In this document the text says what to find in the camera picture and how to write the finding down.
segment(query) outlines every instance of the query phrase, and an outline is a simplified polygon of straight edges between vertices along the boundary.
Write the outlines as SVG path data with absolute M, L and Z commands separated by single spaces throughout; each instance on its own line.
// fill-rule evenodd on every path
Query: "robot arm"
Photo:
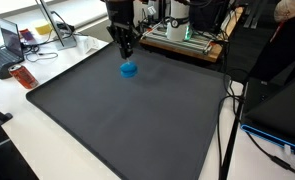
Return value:
M 133 0 L 101 0 L 106 3 L 111 25 L 107 30 L 119 45 L 121 57 L 127 59 L 133 53 L 132 44 L 140 36 L 134 27 Z

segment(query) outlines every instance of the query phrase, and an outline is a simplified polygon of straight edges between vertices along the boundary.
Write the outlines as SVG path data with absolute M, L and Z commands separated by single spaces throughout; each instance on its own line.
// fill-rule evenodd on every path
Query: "laptop screen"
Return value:
M 0 19 L 0 30 L 4 39 L 5 47 L 10 52 L 23 58 L 17 25 L 5 19 Z

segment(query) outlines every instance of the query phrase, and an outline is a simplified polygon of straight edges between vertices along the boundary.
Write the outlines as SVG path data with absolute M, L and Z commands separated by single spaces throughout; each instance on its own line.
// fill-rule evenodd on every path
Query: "white table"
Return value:
M 52 44 L 41 47 L 41 52 L 53 51 L 56 49 Z M 89 55 L 82 55 L 77 48 L 58 51 L 58 54 L 55 60 L 21 64 L 42 84 Z M 236 94 L 243 88 L 235 82 L 232 87 Z M 2 128 L 40 179 L 119 179 L 62 127 L 28 102 L 25 97 L 28 91 L 13 78 L 0 80 L 0 111 L 14 116 Z M 220 117 L 224 157 L 234 122 L 231 99 L 225 101 Z M 199 179 L 218 179 L 218 157 L 215 132 Z
M 252 136 L 268 153 L 276 155 L 295 167 L 295 157 L 286 156 L 284 149 Z M 230 162 L 228 180 L 295 180 L 295 174 L 287 171 L 262 153 L 250 140 L 247 134 L 238 128 L 232 159 Z

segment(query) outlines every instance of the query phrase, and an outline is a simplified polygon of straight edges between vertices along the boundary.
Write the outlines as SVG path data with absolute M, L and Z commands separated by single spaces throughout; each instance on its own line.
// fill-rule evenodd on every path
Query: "person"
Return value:
M 258 56 L 247 80 L 253 77 L 269 82 L 295 62 L 295 0 L 281 0 L 274 10 L 274 18 L 279 26 Z M 285 84 L 294 78 L 295 66 Z

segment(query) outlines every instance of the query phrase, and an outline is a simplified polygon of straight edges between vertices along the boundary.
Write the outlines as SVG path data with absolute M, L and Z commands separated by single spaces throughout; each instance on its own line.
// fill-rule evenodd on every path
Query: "gray foam mat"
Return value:
M 123 78 L 110 44 L 26 97 L 122 179 L 198 179 L 223 75 L 136 49 L 130 59 L 138 74 Z

